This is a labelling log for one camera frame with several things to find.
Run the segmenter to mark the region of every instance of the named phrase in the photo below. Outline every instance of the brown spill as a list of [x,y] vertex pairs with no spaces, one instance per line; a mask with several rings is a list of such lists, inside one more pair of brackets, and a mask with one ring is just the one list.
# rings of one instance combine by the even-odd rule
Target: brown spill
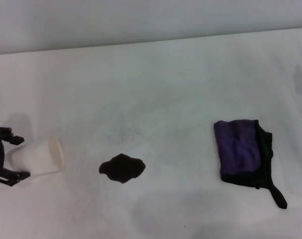
[[112,181],[126,183],[130,179],[140,176],[145,167],[141,159],[131,158],[121,153],[110,161],[102,163],[99,173],[107,175]]

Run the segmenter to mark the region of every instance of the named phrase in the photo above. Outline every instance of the purple cloth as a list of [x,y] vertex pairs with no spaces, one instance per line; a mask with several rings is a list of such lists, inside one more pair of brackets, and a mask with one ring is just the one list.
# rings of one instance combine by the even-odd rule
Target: purple cloth
[[214,124],[221,174],[252,172],[260,167],[254,120],[218,121]]

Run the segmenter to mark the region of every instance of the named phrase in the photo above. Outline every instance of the white tablecloth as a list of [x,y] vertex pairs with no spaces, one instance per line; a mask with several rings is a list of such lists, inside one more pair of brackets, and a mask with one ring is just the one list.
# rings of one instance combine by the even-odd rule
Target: white tablecloth
[[[287,210],[220,180],[234,119],[273,133]],[[0,55],[1,125],[60,136],[66,170],[0,185],[0,239],[302,238],[302,29]],[[120,153],[126,184],[98,172]]]

